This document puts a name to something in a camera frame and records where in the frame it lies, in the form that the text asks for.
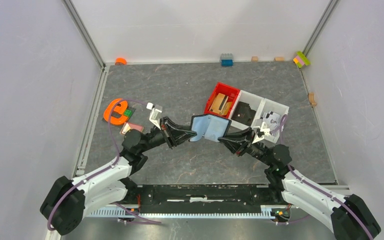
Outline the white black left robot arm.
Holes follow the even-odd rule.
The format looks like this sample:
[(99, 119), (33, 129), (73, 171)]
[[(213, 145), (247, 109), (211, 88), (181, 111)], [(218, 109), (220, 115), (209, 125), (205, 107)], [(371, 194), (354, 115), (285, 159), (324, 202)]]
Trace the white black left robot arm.
[(167, 144), (170, 148), (197, 136), (193, 123), (179, 125), (169, 117), (157, 121), (150, 132), (130, 129), (122, 142), (122, 150), (107, 164), (72, 179), (61, 176), (53, 183), (39, 211), (47, 219), (49, 231), (66, 235), (75, 229), (89, 212), (107, 204), (133, 203), (137, 190), (121, 180), (139, 171), (148, 160), (144, 152)]

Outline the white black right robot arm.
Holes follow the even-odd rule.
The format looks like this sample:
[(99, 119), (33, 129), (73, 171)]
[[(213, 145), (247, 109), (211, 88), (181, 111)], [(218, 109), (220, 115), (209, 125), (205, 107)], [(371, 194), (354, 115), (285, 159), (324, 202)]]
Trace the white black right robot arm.
[(269, 199), (286, 202), (317, 219), (337, 240), (373, 240), (382, 229), (374, 215), (356, 194), (344, 195), (310, 180), (293, 168), (289, 147), (265, 146), (251, 129), (228, 133), (218, 138), (233, 154), (248, 154), (268, 166)]

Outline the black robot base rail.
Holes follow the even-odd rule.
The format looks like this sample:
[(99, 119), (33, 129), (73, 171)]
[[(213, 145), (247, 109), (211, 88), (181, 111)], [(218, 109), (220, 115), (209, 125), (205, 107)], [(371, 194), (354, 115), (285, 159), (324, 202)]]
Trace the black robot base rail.
[(129, 188), (119, 204), (137, 205), (143, 214), (256, 214), (287, 202), (264, 184), (143, 184)]

